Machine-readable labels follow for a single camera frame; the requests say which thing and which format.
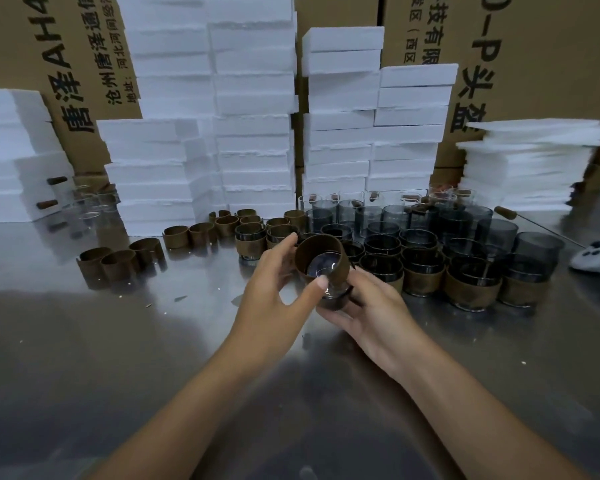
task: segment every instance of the metal table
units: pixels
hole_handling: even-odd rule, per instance
[[[116,229],[74,231],[60,214],[0,224],[0,478],[73,478],[111,453],[220,345],[252,271],[229,244],[206,256],[170,253],[139,280],[90,289],[75,257],[129,241]],[[406,301],[424,330],[517,416],[600,475],[600,278],[567,270],[577,249],[568,244],[535,313],[497,304],[468,314],[432,299]],[[299,286],[289,284],[283,299],[291,302]],[[462,474],[409,396],[314,314],[236,407],[194,477]]]

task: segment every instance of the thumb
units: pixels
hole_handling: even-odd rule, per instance
[[[324,296],[324,291],[329,286],[329,279],[326,276],[318,276],[309,283],[302,294],[291,304],[291,313],[294,317],[306,320],[313,309],[318,305],[320,299]]]

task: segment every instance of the hand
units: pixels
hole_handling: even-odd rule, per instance
[[[282,303],[279,291],[290,277],[296,242],[297,234],[293,233],[264,252],[221,348],[237,365],[255,374],[289,351],[329,284],[327,277],[321,276],[309,283],[293,304]]]
[[[426,337],[411,317],[400,293],[362,269],[352,269],[347,279],[353,298],[340,312],[318,308],[325,319],[346,331],[365,354],[395,380],[414,340]]]

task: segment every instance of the person's right hand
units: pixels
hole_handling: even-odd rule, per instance
[[[347,281],[362,306],[349,302],[340,312],[318,308],[318,313],[350,334],[378,367],[398,380],[409,348],[426,335],[391,285],[362,269],[352,269]]]

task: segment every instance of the fingernail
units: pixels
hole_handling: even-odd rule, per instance
[[[321,290],[326,290],[329,287],[329,279],[325,275],[318,276],[315,282]]]

